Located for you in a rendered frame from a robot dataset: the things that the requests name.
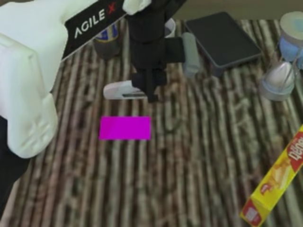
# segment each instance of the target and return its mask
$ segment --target snack box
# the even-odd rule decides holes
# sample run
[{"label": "snack box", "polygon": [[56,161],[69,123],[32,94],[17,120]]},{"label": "snack box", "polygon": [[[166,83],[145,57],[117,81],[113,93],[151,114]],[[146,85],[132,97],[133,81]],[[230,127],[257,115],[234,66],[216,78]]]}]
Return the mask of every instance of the snack box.
[{"label": "snack box", "polygon": [[254,227],[265,221],[303,164],[303,125],[244,205],[240,216]]}]

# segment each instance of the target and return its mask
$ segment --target purple rectangle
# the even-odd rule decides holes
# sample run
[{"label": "purple rectangle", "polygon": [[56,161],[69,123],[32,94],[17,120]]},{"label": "purple rectangle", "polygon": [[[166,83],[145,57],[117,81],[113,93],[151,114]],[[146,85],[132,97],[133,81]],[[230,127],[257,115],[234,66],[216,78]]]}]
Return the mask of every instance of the purple rectangle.
[{"label": "purple rectangle", "polygon": [[150,140],[150,117],[101,117],[100,140]]}]

